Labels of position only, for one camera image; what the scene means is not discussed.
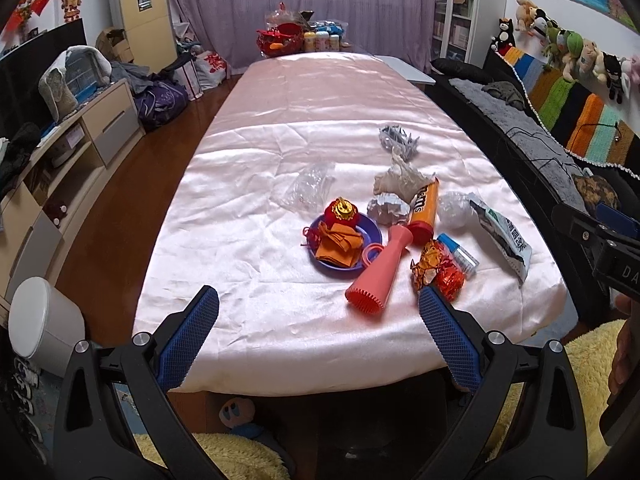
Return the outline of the person right hand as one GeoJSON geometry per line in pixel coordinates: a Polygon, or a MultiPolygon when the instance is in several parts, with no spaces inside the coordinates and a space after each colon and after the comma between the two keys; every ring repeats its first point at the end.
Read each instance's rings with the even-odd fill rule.
{"type": "MultiPolygon", "coordinates": [[[[631,316],[632,310],[634,310],[634,300],[625,296],[618,295],[615,299],[615,307],[620,312],[631,316]]],[[[616,339],[616,352],[612,361],[611,373],[608,375],[608,388],[612,396],[617,396],[620,389],[625,385],[631,374],[631,365],[629,359],[629,348],[632,344],[630,318],[627,318],[623,327],[617,335],[616,339]]]]}

